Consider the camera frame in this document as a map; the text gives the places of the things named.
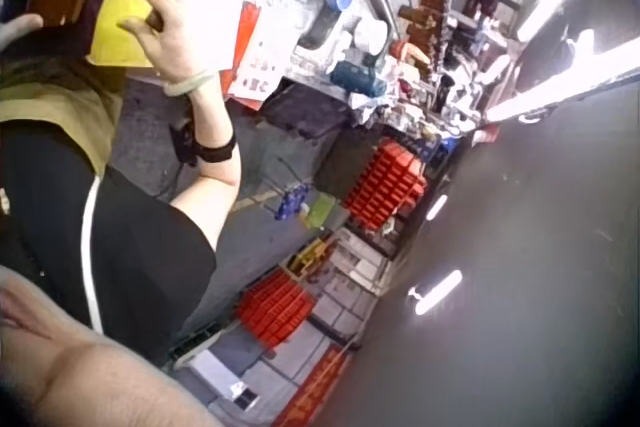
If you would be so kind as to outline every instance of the white container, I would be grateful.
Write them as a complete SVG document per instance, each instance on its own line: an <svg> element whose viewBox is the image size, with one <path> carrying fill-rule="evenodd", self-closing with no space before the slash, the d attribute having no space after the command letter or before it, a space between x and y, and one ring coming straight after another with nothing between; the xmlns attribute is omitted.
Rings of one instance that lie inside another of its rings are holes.
<svg viewBox="0 0 640 427"><path fill-rule="evenodd" d="M355 46L368 54L378 55L382 52L388 33L389 27L386 22L362 18L353 33Z"/></svg>

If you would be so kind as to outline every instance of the white stripe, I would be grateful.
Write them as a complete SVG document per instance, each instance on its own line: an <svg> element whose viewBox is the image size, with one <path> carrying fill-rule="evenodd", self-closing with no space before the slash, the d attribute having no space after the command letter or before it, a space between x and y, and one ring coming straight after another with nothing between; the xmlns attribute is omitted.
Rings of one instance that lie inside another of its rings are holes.
<svg viewBox="0 0 640 427"><path fill-rule="evenodd" d="M96 209L98 199L98 187L100 178L96 176L87 196L87 203L84 206L82 216L82 236L80 239L80 257L82 260L82 280L84 282L84 292L87 296L89 306L89 317L91 326L98 334L102 334L102 319L100 317L100 307L98 307L98 296L96 286L93 282L93 268L91 264L91 230L93 227L93 213Z"/></svg>

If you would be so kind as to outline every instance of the black t-shirt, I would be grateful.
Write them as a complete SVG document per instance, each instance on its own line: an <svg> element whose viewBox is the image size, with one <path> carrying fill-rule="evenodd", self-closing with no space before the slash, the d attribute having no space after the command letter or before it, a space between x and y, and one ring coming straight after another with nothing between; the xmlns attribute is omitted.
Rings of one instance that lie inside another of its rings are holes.
<svg viewBox="0 0 640 427"><path fill-rule="evenodd" d="M0 175L12 224L44 273L35 280L91 326L80 241L92 169L77 145L52 124L16 121L1 128ZM98 190L90 245L105 335L163 363L215 271L206 237L183 212L108 168Z"/></svg>
<svg viewBox="0 0 640 427"><path fill-rule="evenodd" d="M35 427L28 409L13 395L0 378L0 425L2 427Z"/></svg>

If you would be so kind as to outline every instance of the black wristband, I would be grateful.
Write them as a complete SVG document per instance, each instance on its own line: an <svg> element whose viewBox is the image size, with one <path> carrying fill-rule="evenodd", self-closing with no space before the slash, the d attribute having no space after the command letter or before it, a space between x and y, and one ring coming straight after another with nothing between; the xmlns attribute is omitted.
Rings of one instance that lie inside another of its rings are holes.
<svg viewBox="0 0 640 427"><path fill-rule="evenodd" d="M193 122L187 122L182 128L169 126L169 131L178 160L191 167L198 164L198 157L209 164L226 162L233 157L233 149L237 145L235 132L227 145L222 147L213 149L200 145L195 138Z"/></svg>
<svg viewBox="0 0 640 427"><path fill-rule="evenodd" d="M194 140L194 147L196 155L209 164L219 164L220 162L226 162L233 157L233 149L236 148L236 133L231 136L231 140L227 145L212 149L210 147L204 147Z"/></svg>

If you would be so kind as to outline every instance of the red parts bin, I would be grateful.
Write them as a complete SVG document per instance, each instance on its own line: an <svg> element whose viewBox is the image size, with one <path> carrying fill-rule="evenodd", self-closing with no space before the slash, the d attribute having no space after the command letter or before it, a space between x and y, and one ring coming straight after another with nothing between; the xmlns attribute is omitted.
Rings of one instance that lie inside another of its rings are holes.
<svg viewBox="0 0 640 427"><path fill-rule="evenodd" d="M376 231L402 205L415 206L426 188L420 159L385 138L344 206L365 228Z"/></svg>
<svg viewBox="0 0 640 427"><path fill-rule="evenodd" d="M242 296L236 314L267 347L285 341L311 314L315 299L278 269Z"/></svg>

